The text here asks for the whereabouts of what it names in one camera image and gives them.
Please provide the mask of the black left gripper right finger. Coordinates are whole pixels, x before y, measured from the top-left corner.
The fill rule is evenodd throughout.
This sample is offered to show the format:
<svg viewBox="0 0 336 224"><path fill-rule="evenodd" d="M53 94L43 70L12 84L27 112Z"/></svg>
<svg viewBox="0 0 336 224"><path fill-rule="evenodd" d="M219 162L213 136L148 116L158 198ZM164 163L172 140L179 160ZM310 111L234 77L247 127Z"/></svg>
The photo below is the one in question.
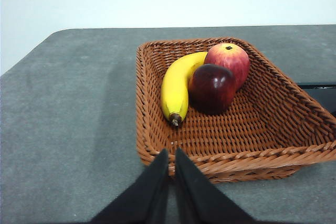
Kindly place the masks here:
<svg viewBox="0 0 336 224"><path fill-rule="evenodd" d="M175 153L177 205L181 223L256 223L217 189L178 148Z"/></svg>

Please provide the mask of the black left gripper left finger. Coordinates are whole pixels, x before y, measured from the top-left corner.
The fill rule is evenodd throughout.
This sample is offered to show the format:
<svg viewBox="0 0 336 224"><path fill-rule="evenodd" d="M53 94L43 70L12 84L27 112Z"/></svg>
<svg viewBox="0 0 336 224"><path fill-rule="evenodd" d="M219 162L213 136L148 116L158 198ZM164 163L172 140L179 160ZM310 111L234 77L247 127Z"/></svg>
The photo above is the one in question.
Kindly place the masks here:
<svg viewBox="0 0 336 224"><path fill-rule="evenodd" d="M163 149L90 223L165 223L168 178L168 153Z"/></svg>

